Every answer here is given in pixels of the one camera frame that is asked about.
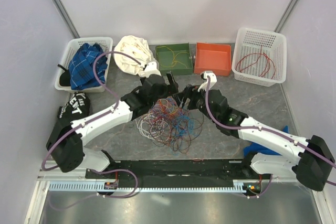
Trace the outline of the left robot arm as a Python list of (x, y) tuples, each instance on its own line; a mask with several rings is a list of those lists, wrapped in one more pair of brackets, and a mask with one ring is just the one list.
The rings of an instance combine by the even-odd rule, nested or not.
[(100, 134), (124, 123), (133, 121), (156, 104), (159, 99), (178, 93), (179, 85), (173, 74), (168, 72), (167, 79), (151, 74), (141, 78), (141, 86), (121, 97), (114, 105), (91, 116), (70, 122), (59, 119), (47, 141), (46, 149), (56, 162), (56, 167), (67, 173), (80, 165), (94, 169), (103, 178), (111, 178), (115, 165), (107, 152), (92, 151), (85, 145)]

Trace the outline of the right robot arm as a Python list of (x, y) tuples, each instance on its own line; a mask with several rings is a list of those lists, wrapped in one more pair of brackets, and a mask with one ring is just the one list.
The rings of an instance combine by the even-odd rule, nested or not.
[(173, 97), (181, 107), (198, 109), (223, 134), (257, 143), (278, 153), (285, 159), (281, 166), (287, 166), (302, 185), (315, 191), (322, 191), (327, 184), (335, 185), (329, 180), (331, 171), (335, 169), (335, 158), (323, 138), (291, 135), (262, 124), (229, 106), (227, 98), (219, 90), (199, 90), (197, 86), (188, 85)]

